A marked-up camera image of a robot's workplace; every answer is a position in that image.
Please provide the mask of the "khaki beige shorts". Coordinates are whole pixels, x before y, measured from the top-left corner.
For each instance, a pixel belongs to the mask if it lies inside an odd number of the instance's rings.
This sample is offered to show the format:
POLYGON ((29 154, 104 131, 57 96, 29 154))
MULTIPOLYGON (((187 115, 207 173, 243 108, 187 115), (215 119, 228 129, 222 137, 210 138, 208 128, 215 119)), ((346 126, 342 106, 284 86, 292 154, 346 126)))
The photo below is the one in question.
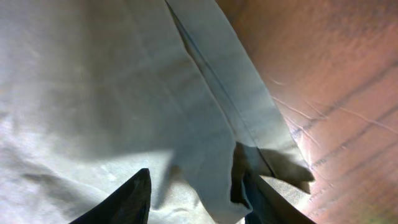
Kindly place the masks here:
POLYGON ((314 181, 215 1, 2 1, 1 222, 71 223, 143 168, 147 223, 245 223, 247 172, 295 208, 314 181))

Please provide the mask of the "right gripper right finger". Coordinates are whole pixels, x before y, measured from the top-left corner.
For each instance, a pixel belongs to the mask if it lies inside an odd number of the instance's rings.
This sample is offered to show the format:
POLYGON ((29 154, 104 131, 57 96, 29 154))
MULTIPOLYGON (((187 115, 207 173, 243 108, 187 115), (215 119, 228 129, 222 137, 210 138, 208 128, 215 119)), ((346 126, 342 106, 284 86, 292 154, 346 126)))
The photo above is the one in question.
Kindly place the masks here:
POLYGON ((252 206, 245 224, 315 224, 258 175, 245 173, 243 184, 252 206))

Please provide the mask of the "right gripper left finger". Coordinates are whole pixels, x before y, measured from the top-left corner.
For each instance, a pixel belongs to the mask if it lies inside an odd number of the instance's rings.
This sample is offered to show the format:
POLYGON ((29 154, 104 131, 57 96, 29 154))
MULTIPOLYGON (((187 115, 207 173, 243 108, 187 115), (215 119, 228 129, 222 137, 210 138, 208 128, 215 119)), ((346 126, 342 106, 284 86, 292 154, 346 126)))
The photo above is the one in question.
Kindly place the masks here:
POLYGON ((71 224, 147 224, 151 187, 150 171, 143 168, 71 224))

